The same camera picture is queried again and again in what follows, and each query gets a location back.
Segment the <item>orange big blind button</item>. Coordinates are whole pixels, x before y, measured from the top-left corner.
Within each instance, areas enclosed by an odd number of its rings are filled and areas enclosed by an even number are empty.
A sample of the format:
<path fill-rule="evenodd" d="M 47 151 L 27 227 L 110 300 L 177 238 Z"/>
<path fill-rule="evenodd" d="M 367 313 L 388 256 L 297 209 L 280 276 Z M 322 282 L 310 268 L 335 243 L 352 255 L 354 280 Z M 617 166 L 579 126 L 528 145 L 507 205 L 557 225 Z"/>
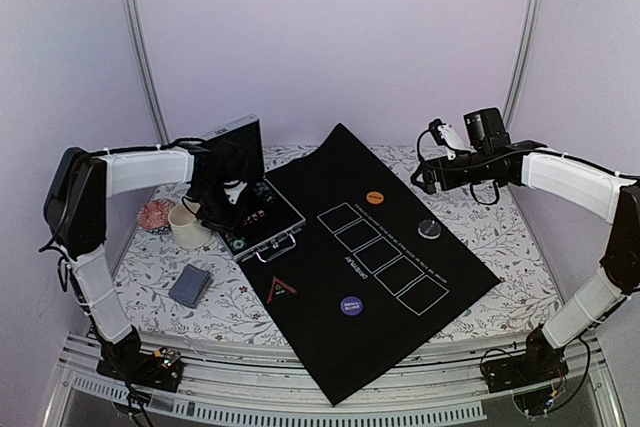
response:
<path fill-rule="evenodd" d="M 379 191 L 370 191 L 365 196 L 366 201 L 372 205 L 380 205 L 384 202 L 385 196 Z"/>

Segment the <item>black round dealer button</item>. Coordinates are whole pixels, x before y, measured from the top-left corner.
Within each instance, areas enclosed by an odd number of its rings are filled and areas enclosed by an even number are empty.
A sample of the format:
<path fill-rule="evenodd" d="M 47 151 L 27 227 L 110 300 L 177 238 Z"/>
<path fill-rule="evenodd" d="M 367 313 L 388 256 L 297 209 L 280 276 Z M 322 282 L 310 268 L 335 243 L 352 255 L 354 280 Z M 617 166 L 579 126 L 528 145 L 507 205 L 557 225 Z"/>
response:
<path fill-rule="evenodd" d="M 441 235 L 442 227 L 436 220 L 425 219 L 419 223 L 417 232 L 425 239 L 435 240 Z"/>

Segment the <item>purple small blind button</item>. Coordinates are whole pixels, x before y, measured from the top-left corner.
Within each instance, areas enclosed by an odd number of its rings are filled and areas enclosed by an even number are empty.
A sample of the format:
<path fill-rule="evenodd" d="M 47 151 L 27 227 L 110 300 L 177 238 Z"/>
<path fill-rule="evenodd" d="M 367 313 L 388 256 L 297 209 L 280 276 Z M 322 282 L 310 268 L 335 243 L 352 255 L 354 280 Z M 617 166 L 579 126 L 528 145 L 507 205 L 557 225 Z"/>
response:
<path fill-rule="evenodd" d="M 347 296 L 341 300 L 340 309 L 346 316 L 358 316 L 363 311 L 363 302 L 356 296 Z"/>

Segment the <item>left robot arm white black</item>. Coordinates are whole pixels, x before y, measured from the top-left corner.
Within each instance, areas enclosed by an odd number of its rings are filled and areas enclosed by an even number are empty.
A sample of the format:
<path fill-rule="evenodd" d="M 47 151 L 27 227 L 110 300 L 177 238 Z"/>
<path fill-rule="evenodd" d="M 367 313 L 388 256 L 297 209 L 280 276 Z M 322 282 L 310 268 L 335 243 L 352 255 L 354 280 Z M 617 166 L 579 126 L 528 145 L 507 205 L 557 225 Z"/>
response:
<path fill-rule="evenodd" d="M 164 145 L 95 152 L 72 147 L 64 152 L 43 207 L 51 236 L 41 249 L 58 252 L 69 264 L 99 336 L 117 344 L 108 359 L 126 380 L 141 380 L 149 362 L 131 344 L 120 343 L 134 328 L 106 257 L 107 200 L 163 184 L 187 184 L 188 199 L 199 206 L 199 220 L 230 231 L 240 221 L 251 182 L 250 160 L 239 145 L 225 140 L 211 144 L 183 137 Z"/>

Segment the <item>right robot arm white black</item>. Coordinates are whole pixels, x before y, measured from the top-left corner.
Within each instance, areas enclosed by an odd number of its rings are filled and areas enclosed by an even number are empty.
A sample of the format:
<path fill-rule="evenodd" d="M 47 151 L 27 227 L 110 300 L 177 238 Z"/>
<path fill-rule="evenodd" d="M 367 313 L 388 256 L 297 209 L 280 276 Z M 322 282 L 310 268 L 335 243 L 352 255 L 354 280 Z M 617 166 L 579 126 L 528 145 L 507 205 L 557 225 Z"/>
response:
<path fill-rule="evenodd" d="M 527 338 L 517 374 L 537 383 L 552 371 L 564 347 L 639 288 L 639 179 L 527 140 L 512 142 L 498 108 L 465 115 L 469 140 L 440 119 L 427 132 L 442 157 L 420 157 L 411 176 L 427 194 L 484 181 L 541 190 L 601 217 L 611 232 L 596 273 L 564 306 Z"/>

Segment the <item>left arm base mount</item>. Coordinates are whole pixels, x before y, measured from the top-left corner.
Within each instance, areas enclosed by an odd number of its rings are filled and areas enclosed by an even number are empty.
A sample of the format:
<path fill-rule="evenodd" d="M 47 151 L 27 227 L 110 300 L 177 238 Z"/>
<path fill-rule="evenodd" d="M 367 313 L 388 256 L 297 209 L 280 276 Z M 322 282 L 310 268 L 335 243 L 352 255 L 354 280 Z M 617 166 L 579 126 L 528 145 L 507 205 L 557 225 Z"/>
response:
<path fill-rule="evenodd" d="M 139 346 L 123 348 L 105 344 L 96 371 L 105 377 L 176 393 L 180 385 L 184 363 L 181 352 L 161 347 L 153 353 L 144 353 Z"/>

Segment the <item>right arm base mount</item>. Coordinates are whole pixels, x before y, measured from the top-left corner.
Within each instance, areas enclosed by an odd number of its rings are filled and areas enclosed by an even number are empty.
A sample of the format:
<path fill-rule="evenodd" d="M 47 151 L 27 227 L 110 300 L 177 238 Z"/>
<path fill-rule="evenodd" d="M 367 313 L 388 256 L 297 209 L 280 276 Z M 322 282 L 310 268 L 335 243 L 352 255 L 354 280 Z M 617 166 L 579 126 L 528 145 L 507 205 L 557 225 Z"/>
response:
<path fill-rule="evenodd" d="M 543 354 L 538 347 L 528 346 L 525 353 L 513 355 L 491 348 L 480 360 L 480 372 L 490 393 L 514 391 L 543 384 L 543 387 L 516 394 L 513 401 L 524 414 L 546 414 L 554 406 L 569 373 L 563 354 Z"/>

